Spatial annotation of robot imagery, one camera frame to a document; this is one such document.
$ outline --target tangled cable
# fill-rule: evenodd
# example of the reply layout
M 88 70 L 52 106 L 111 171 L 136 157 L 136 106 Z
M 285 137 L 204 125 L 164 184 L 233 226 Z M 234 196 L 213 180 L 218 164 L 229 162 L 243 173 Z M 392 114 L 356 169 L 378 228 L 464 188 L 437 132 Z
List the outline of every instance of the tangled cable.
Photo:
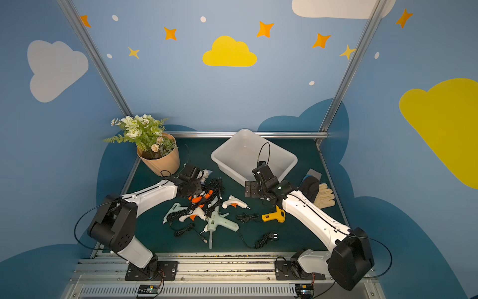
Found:
M 246 213 L 242 213 L 241 215 L 236 216 L 236 219 L 239 220 L 241 223 L 248 223 L 249 221 L 262 222 L 262 220 L 258 220 L 258 218 L 258 214 L 248 215 Z

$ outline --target orange star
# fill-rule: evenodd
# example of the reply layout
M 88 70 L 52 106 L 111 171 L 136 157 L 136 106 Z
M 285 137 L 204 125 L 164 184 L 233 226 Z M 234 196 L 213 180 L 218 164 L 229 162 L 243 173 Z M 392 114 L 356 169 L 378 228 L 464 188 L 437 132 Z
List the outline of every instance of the orange star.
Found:
M 395 23 L 399 24 L 402 26 L 402 28 L 405 26 L 405 23 L 407 23 L 408 19 L 413 16 L 413 13 L 407 13 L 407 9 L 403 12 L 402 17 Z
M 320 33 L 317 34 L 317 41 L 315 42 L 315 44 L 312 46 L 313 48 L 315 47 L 322 47 L 325 49 L 326 47 L 326 42 L 328 40 L 328 38 L 331 37 L 331 35 L 327 35 L 327 36 L 322 36 L 320 35 Z
M 164 30 L 166 30 L 166 40 L 168 39 L 174 39 L 175 41 L 177 41 L 176 39 L 176 29 L 171 29 L 169 30 L 168 28 L 164 28 Z
M 271 28 L 272 26 L 274 26 L 274 24 L 264 24 L 260 21 L 259 23 L 261 24 L 261 28 L 259 29 L 259 33 L 257 34 L 257 37 L 263 36 L 263 35 L 267 37 L 271 37 Z
M 81 21 L 83 22 L 83 24 L 86 26 L 86 27 L 89 27 L 91 28 L 91 26 L 89 25 L 88 23 L 88 16 L 81 16 Z

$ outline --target aluminum rail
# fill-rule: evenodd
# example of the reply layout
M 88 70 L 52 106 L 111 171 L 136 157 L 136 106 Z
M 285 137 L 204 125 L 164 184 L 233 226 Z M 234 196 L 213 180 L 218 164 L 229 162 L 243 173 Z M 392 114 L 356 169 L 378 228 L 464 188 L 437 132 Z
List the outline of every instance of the aluminum rail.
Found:
M 230 138 L 237 132 L 216 132 L 216 131 L 166 131 L 175 138 Z M 327 138 L 327 132 L 254 132 L 264 138 Z

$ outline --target metal frame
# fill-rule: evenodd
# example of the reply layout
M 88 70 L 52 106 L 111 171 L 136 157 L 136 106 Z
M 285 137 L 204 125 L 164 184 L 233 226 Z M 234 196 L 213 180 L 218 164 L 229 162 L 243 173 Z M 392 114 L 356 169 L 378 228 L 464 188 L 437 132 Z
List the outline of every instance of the metal frame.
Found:
M 88 31 L 86 30 L 85 26 L 81 22 L 80 15 L 75 8 L 72 0 L 56 0 L 60 5 L 63 13 L 65 14 L 66 18 L 70 22 L 73 30 L 77 34 L 79 40 L 85 47 L 88 55 L 90 56 L 91 60 L 95 64 L 100 76 L 105 81 L 106 86 L 108 87 L 109 91 L 111 92 L 114 100 L 119 106 L 119 109 L 123 113 L 124 116 L 132 115 L 130 107 L 128 106 L 126 100 L 123 97 L 119 87 L 116 85 L 113 76 L 109 72 L 108 68 L 104 60 L 101 58 L 101 55 L 98 51 L 98 48 L 95 45 L 95 42 L 89 35 Z
M 293 254 L 289 252 L 157 253 L 159 260 L 179 262 L 175 270 L 176 280 L 165 283 L 165 287 L 168 288 L 190 288 L 198 285 L 230 287 L 231 284 L 239 287 L 283 288 L 296 283 L 310 283 L 310 280 L 276 280 L 274 271 L 276 258 L 283 256 L 290 259 Z M 78 298 L 82 294 L 83 288 L 100 287 L 108 292 L 108 289 L 111 291 L 112 288 L 117 287 L 137 288 L 140 284 L 151 284 L 150 281 L 125 281 L 127 269 L 126 262 L 115 254 L 99 253 L 95 259 L 80 259 L 61 298 Z M 332 281 L 332 277 L 326 276 L 325 280 L 317 280 L 315 283 L 330 284 Z M 377 279 L 364 278 L 359 283 L 365 285 L 369 298 L 385 299 Z M 250 296 L 246 293 L 236 293 L 235 295 Z
M 362 32 L 362 36 L 358 40 L 355 53 L 347 66 L 342 81 L 340 82 L 337 92 L 335 93 L 334 99 L 332 100 L 332 103 L 330 103 L 329 109 L 327 110 L 324 120 L 320 125 L 320 132 L 327 132 L 330 124 L 332 123 L 335 113 L 337 112 L 337 109 L 339 108 L 340 103 L 342 102 L 342 99 L 347 92 L 347 89 L 355 75 L 355 72 L 357 71 L 360 62 L 362 61 L 365 51 L 367 50 L 367 47 L 369 46 L 375 31 L 377 30 L 377 27 L 381 20 L 382 11 L 385 7 L 386 2 L 387 0 L 377 0 L 377 3 L 375 3 L 373 12 Z M 322 139 L 316 140 L 317 147 L 320 145 L 321 142 Z
M 175 138 L 230 138 L 237 132 L 216 132 L 216 131 L 166 131 Z M 327 132 L 254 132 L 264 138 L 327 138 Z

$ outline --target mounting plate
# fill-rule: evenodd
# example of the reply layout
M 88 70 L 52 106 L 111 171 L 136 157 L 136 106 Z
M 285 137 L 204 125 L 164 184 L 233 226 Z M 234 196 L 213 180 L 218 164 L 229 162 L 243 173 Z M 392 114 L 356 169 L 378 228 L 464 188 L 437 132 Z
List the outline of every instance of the mounting plate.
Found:
M 296 278 L 292 273 L 292 265 L 290 261 L 275 261 L 275 279 L 277 280 L 313 280 L 312 273 L 307 274 L 300 279 Z M 325 280 L 324 274 L 315 273 L 315 280 Z
M 158 269 L 162 269 L 164 271 L 164 280 L 174 280 L 176 278 L 177 266 L 178 262 L 176 261 L 158 261 Z M 161 281 L 161 279 L 161 275 L 158 275 L 151 279 L 151 281 Z M 141 281 L 150 279 L 147 277 L 147 275 L 141 272 L 141 269 L 129 264 L 124 280 Z

